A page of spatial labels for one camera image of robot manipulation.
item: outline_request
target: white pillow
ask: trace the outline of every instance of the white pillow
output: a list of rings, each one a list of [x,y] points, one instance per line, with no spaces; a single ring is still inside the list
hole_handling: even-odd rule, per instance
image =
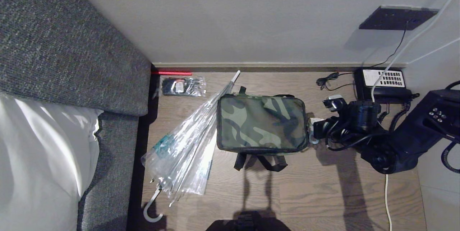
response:
[[[102,112],[0,95],[0,230],[76,230]]]

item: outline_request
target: white power cord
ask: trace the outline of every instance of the white power cord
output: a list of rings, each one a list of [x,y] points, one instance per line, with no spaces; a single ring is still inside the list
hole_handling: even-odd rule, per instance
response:
[[[390,210],[388,209],[388,174],[385,174],[385,209],[390,223],[390,231],[393,230],[393,223],[391,222]]]
[[[430,51],[429,53],[427,53],[427,54],[425,54],[425,55],[423,55],[423,56],[419,56],[418,58],[416,58],[416,59],[414,59],[413,61],[409,62],[409,64],[414,63],[414,62],[416,62],[416,61],[419,60],[419,59],[423,59],[424,57],[429,56],[429,55],[435,53],[436,51],[442,50],[443,48],[445,48],[445,47],[447,47],[447,46],[449,46],[449,45],[451,45],[452,43],[455,43],[455,42],[457,42],[457,41],[460,41],[460,37],[459,37],[459,38],[456,38],[456,39],[453,40],[453,41],[450,41],[450,42],[448,42],[448,43],[442,45],[441,47],[439,47],[439,48],[437,48],[437,49],[435,49],[435,50],[433,50],[433,51]]]
[[[375,98],[374,98],[374,95],[373,95],[373,92],[374,92],[374,89],[375,87],[377,86],[377,83],[380,82],[380,80],[382,79],[382,77],[385,75],[385,73],[388,71],[388,69],[393,65],[394,62],[396,62],[399,57],[401,56],[401,54],[404,53],[404,51],[410,46],[410,44],[412,44],[412,42],[414,42],[417,38],[419,38],[422,34],[424,34],[426,31],[428,31],[436,22],[437,20],[441,17],[442,13],[444,13],[444,11],[446,10],[447,6],[449,6],[450,2],[452,2],[452,0],[447,0],[447,2],[442,6],[442,8],[439,10],[439,13],[437,15],[435,15],[433,21],[425,28],[423,29],[422,31],[420,31],[416,36],[414,36],[402,49],[401,51],[398,52],[398,54],[395,56],[395,58],[390,62],[390,64],[388,64],[388,66],[385,68],[385,70],[382,72],[382,74],[380,75],[380,77],[377,79],[377,81],[374,83],[372,89],[371,89],[371,97],[372,97],[372,102],[375,102]]]

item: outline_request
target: gray sofa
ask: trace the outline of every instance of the gray sofa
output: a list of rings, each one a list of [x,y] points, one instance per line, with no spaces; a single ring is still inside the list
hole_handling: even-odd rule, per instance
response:
[[[87,0],[0,0],[0,41],[0,93],[105,111],[78,229],[125,230],[151,63]]]

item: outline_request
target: umbrella tip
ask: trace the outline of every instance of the umbrella tip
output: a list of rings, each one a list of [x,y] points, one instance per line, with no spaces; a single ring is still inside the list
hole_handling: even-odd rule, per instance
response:
[[[231,79],[231,81],[232,81],[233,83],[235,83],[236,79],[237,79],[238,76],[240,75],[240,72],[241,72],[241,71],[237,71],[236,74],[235,74],[235,76],[233,76],[233,78]]]

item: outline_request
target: wall outlet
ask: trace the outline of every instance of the wall outlet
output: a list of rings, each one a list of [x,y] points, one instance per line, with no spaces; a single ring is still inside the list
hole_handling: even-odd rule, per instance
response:
[[[439,12],[439,9],[389,6],[378,7],[360,26],[369,30],[414,30]]]

